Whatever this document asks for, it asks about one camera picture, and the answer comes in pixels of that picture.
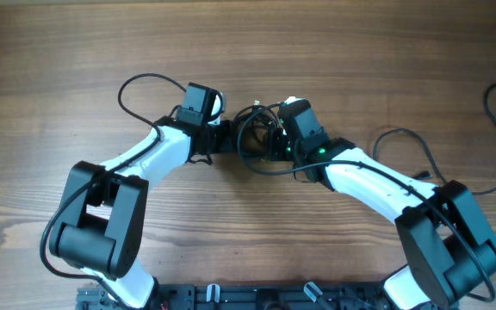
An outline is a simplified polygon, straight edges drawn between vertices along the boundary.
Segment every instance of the wooden floor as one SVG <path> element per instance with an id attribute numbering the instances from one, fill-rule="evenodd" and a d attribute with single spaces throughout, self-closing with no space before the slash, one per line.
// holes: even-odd
<path id="1" fill-rule="evenodd" d="M 481 105 L 496 81 L 496 2 L 3 7 L 0 309 L 73 308 L 84 283 L 43 268 L 40 234 L 77 161 L 114 158 L 146 136 L 116 103 L 120 85 L 146 71 L 223 91 L 226 118 L 255 100 L 304 96 L 331 136 L 364 150 L 409 127 L 447 178 L 496 185 L 496 130 Z M 151 80 L 125 97 L 152 120 L 183 99 Z M 409 175 L 430 169 L 404 136 L 385 141 L 381 160 Z M 232 154 L 214 161 L 174 170 L 149 195 L 139 259 L 161 283 L 377 281 L 406 262 L 394 227 L 349 196 L 256 175 Z M 496 232 L 496 193 L 478 201 Z"/>

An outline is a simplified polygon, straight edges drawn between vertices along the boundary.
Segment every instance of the brown floor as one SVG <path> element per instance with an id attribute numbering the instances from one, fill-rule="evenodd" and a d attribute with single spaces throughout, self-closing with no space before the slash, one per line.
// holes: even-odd
<path id="1" fill-rule="evenodd" d="M 496 130 L 481 93 L 496 81 L 493 3 L 0 8 L 0 309 L 73 308 L 83 283 L 42 267 L 40 233 L 77 161 L 102 162 L 146 136 L 116 104 L 121 83 L 145 71 L 223 91 L 226 118 L 254 100 L 304 96 L 331 136 L 364 150 L 388 126 L 409 127 L 448 178 L 492 187 Z M 153 120 L 183 99 L 152 81 L 125 96 Z M 496 114 L 496 93 L 492 105 Z M 375 281 L 405 263 L 394 227 L 362 203 L 256 175 L 234 155 L 214 160 L 174 170 L 150 194 L 139 258 L 162 283 Z M 387 140 L 381 160 L 406 174 L 430 167 L 404 136 Z M 478 201 L 496 232 L 496 193 Z"/>

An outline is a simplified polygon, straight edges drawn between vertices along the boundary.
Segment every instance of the brown background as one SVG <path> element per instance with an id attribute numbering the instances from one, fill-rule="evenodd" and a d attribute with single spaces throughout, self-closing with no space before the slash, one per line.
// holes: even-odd
<path id="1" fill-rule="evenodd" d="M 226 118 L 254 100 L 304 96 L 331 136 L 365 150 L 386 126 L 409 127 L 448 178 L 496 184 L 496 130 L 481 106 L 496 81 L 494 1 L 2 7 L 0 308 L 73 308 L 84 283 L 44 270 L 40 233 L 77 161 L 102 162 L 146 136 L 116 104 L 121 83 L 145 71 L 223 91 Z M 125 97 L 153 120 L 183 99 L 152 80 Z M 386 141 L 381 160 L 429 169 L 404 136 Z M 374 281 L 405 263 L 394 227 L 349 196 L 256 175 L 235 155 L 214 161 L 174 170 L 150 194 L 139 259 L 162 283 Z M 478 201 L 496 231 L 496 194 Z"/>

